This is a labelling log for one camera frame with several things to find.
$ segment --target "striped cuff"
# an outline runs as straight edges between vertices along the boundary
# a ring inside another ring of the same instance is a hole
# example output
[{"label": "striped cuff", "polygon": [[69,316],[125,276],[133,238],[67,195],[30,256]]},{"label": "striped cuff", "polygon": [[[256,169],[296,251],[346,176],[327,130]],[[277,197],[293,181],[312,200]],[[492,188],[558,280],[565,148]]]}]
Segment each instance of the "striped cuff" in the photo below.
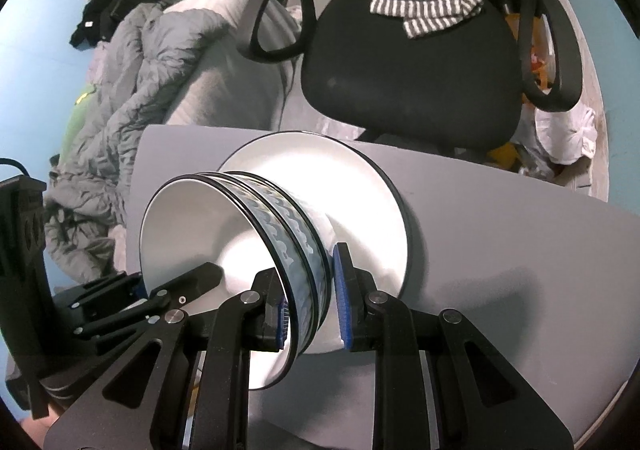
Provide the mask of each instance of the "striped cuff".
[{"label": "striped cuff", "polygon": [[404,20],[404,31],[406,36],[410,39],[415,39],[415,37],[425,36],[427,34],[432,34],[433,32],[439,32],[441,30],[446,30],[452,26],[455,26],[462,21],[469,19],[478,15],[482,11],[482,5],[476,5],[473,10],[471,10],[465,16],[453,16],[453,17],[418,17],[415,19],[405,19]]},{"label": "striped cuff", "polygon": [[467,17],[481,3],[482,0],[371,0],[369,10],[372,14],[402,17],[403,19],[437,19],[442,17]]}]

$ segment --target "screw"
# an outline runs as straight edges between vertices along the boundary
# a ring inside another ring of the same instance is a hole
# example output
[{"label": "screw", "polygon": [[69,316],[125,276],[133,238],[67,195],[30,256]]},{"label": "screw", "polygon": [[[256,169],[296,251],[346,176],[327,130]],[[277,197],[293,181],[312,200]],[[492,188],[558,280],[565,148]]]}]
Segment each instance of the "screw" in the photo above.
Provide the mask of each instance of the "screw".
[{"label": "screw", "polygon": [[254,302],[258,302],[258,300],[260,300],[260,293],[253,289],[245,291],[240,295],[240,301],[244,304],[252,304]]},{"label": "screw", "polygon": [[164,319],[169,324],[177,324],[178,322],[181,322],[183,318],[184,311],[182,309],[172,309],[171,311],[168,311],[166,315],[164,315]]},{"label": "screw", "polygon": [[444,313],[442,313],[442,317],[450,324],[459,324],[462,322],[460,311],[456,311],[455,309],[446,309]]},{"label": "screw", "polygon": [[389,300],[389,296],[384,291],[372,291],[369,293],[369,300],[374,304],[383,304]]}]

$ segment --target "green pillow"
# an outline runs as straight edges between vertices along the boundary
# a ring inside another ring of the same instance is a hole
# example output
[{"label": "green pillow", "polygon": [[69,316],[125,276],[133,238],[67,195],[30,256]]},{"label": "green pillow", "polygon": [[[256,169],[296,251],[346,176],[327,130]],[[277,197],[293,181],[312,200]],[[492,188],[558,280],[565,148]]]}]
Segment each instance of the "green pillow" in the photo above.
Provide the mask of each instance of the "green pillow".
[{"label": "green pillow", "polygon": [[62,137],[62,145],[60,146],[60,163],[66,161],[66,157],[71,150],[71,145],[74,143],[76,136],[84,127],[84,120],[86,118],[86,112],[88,105],[96,98],[96,87],[94,84],[87,84],[82,88],[80,96],[76,100],[74,109],[71,111],[69,121],[66,123],[65,135]]}]

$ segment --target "crumpled gray blanket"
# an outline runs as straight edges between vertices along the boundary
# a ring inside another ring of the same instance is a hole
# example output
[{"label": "crumpled gray blanket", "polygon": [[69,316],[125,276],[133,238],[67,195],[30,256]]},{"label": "crumpled gray blanket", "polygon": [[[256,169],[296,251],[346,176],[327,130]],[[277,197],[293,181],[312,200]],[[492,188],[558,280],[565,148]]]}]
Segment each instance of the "crumpled gray blanket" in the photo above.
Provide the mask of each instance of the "crumpled gray blanket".
[{"label": "crumpled gray blanket", "polygon": [[118,26],[95,103],[44,196],[47,249],[77,283],[111,271],[108,230],[126,226],[142,132],[162,122],[203,51],[227,28],[211,10],[163,14],[153,4],[139,5]]}]

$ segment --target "black office chair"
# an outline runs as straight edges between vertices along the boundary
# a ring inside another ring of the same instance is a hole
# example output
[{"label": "black office chair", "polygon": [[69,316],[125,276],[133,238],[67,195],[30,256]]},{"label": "black office chair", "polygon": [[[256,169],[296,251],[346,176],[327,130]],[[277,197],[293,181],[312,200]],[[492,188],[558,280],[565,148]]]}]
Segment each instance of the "black office chair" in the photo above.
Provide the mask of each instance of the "black office chair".
[{"label": "black office chair", "polygon": [[[558,0],[515,0],[519,39],[485,0],[474,18],[408,39],[402,23],[369,12],[370,0],[332,0],[316,22],[313,0],[301,0],[299,40],[265,52],[257,30],[268,0],[249,0],[238,50],[258,62],[304,53],[302,90],[322,114],[369,131],[489,151],[513,136],[522,94],[545,111],[567,111],[582,92],[582,63],[571,23]],[[530,65],[534,16],[545,14],[556,77],[544,94]]]}]

